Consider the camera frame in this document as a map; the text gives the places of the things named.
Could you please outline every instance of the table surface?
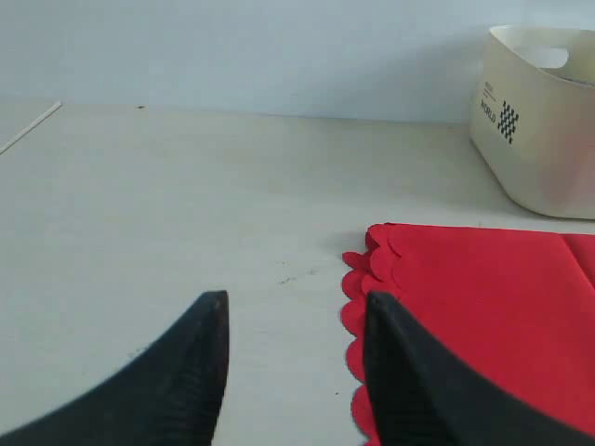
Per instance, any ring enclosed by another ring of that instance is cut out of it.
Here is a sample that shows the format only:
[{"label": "table surface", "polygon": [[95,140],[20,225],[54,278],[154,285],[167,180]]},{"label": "table surface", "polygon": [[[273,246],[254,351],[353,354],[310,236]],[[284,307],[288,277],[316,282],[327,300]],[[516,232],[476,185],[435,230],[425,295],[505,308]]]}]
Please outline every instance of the table surface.
[{"label": "table surface", "polygon": [[[10,114],[0,107],[2,117]],[[361,444],[346,250],[393,221],[595,233],[512,203],[463,125],[65,105],[0,156],[0,431],[227,289],[215,445]]]}]

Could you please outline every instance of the red cloth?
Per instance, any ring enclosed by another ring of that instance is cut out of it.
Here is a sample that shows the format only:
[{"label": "red cloth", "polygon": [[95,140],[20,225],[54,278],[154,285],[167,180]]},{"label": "red cloth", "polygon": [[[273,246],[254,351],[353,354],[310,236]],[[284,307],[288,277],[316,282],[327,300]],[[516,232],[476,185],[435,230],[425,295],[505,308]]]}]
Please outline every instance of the red cloth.
[{"label": "red cloth", "polygon": [[[375,225],[368,251],[345,253],[356,336],[347,353],[364,382],[365,296],[397,296],[476,372],[541,413],[595,435],[595,236],[522,230]],[[353,399],[378,445],[365,387]]]}]

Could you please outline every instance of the white wall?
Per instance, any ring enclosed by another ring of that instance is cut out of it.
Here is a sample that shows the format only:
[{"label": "white wall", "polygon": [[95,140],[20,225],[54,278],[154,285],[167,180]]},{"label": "white wall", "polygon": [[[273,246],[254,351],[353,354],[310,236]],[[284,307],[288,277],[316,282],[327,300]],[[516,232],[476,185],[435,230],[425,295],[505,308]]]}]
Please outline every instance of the white wall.
[{"label": "white wall", "polygon": [[0,96],[460,121],[489,25],[593,0],[3,0]]}]

